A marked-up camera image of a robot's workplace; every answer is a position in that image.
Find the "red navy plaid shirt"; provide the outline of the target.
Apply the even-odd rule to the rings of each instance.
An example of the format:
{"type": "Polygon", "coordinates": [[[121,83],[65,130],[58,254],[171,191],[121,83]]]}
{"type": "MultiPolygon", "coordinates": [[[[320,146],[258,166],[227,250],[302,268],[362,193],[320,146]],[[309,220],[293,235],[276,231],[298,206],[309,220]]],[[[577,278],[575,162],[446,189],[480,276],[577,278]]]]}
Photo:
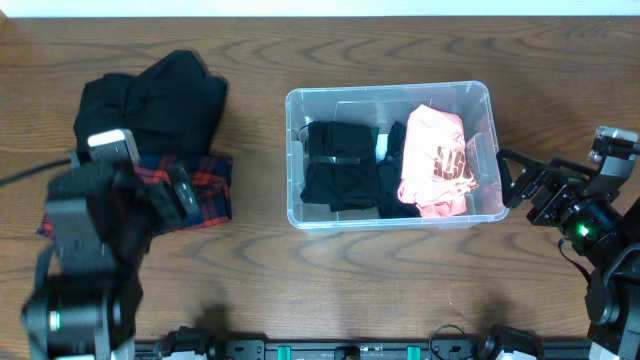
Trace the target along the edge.
{"type": "Polygon", "coordinates": [[[88,237],[116,248],[149,243],[152,235],[140,215],[124,208],[121,192],[114,189],[119,168],[129,164],[145,183],[167,180],[166,170],[183,162],[196,190],[202,219],[186,227],[203,228],[232,218],[230,186],[233,161],[229,157],[201,155],[142,155],[138,165],[130,161],[88,161],[48,183],[45,215],[38,233],[50,240],[59,232],[64,241],[88,237]]]}

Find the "pink printed shirt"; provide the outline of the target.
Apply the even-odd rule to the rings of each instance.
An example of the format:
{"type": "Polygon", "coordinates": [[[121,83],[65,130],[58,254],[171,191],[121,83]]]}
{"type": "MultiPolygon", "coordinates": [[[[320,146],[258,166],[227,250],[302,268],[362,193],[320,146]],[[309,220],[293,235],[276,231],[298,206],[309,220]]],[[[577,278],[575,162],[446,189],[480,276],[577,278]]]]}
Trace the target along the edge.
{"type": "Polygon", "coordinates": [[[423,218],[452,217],[467,211],[466,195],[476,188],[461,118],[417,107],[406,125],[398,200],[423,218]]]}

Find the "large black hoodie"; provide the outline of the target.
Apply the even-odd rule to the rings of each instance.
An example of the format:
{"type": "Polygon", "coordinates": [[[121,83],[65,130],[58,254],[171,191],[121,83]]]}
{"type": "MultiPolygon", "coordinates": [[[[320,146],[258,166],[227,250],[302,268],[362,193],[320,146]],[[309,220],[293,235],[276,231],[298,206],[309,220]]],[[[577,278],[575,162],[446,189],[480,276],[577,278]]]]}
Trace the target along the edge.
{"type": "Polygon", "coordinates": [[[175,50],[136,76],[107,73],[84,85],[73,125],[77,147],[122,128],[144,153],[206,154],[227,91],[228,82],[189,50],[175,50]]]}

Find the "clear plastic storage bin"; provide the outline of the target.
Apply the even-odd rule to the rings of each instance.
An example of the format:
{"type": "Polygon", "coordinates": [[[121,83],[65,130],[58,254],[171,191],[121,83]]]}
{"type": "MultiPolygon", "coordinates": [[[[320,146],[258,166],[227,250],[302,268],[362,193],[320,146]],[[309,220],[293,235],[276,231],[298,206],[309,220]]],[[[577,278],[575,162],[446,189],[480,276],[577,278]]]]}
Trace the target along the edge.
{"type": "Polygon", "coordinates": [[[490,92],[480,81],[404,85],[297,88],[285,99],[286,214],[290,224],[307,233],[410,228],[470,228],[506,217],[496,161],[499,150],[490,92]],[[376,159],[383,159],[394,123],[405,124],[421,105],[458,115],[464,127],[466,156],[478,187],[465,195],[467,211],[446,218],[382,219],[376,208],[332,212],[301,198],[308,154],[306,126],[313,121],[367,125],[378,136],[376,159]]]}

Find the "green garment with ribbon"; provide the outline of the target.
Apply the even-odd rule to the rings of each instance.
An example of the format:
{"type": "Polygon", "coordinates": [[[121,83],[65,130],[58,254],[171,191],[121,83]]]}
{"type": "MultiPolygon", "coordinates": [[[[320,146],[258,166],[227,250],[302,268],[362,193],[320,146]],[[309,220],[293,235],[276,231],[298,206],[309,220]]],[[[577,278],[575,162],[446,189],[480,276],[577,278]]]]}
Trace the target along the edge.
{"type": "Polygon", "coordinates": [[[374,151],[377,149],[377,145],[378,145],[378,137],[379,137],[379,128],[378,127],[371,127],[371,136],[373,139],[373,148],[374,151]]]}

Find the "black garment with tape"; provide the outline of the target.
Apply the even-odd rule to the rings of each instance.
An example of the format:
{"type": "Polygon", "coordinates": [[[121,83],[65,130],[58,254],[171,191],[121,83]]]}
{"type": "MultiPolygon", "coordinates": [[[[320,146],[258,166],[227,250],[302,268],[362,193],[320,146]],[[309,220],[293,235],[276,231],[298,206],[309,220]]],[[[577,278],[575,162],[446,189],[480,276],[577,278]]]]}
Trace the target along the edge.
{"type": "Polygon", "coordinates": [[[379,202],[380,183],[371,127],[337,121],[307,126],[308,165],[300,198],[332,212],[365,210],[379,202]]]}

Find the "dark navy garment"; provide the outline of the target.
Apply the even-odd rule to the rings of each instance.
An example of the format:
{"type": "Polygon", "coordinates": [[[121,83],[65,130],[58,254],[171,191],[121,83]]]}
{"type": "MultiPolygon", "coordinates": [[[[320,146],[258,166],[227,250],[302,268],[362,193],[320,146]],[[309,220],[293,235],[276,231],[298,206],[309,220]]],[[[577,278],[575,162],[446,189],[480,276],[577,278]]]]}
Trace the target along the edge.
{"type": "Polygon", "coordinates": [[[406,126],[395,122],[387,137],[384,158],[378,163],[380,183],[378,213],[383,219],[420,216],[420,211],[414,204],[403,203],[398,198],[405,137],[406,126]]]}

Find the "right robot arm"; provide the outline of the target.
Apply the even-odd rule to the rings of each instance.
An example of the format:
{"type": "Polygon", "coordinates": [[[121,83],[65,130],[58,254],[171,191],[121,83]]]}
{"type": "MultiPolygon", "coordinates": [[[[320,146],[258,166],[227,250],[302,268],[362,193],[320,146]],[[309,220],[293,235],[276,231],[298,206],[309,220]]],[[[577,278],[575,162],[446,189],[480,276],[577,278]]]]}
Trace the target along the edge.
{"type": "Polygon", "coordinates": [[[607,146],[591,169],[555,158],[545,163],[503,148],[496,155],[502,200],[516,208],[529,200],[534,226],[558,229],[593,266],[575,267],[587,281],[588,338],[601,354],[639,357],[639,204],[622,215],[612,207],[630,177],[639,146],[607,146]]]}

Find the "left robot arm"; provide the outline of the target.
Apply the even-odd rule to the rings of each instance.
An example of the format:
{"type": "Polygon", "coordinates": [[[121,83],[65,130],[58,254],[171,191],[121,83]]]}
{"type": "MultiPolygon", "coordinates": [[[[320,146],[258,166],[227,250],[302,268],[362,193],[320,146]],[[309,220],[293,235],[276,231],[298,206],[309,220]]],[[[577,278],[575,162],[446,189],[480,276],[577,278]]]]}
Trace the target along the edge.
{"type": "Polygon", "coordinates": [[[54,242],[37,261],[22,309],[33,359],[109,359],[135,336],[138,271],[153,237],[199,214],[182,164],[144,183],[129,161],[94,161],[48,184],[54,242]]]}

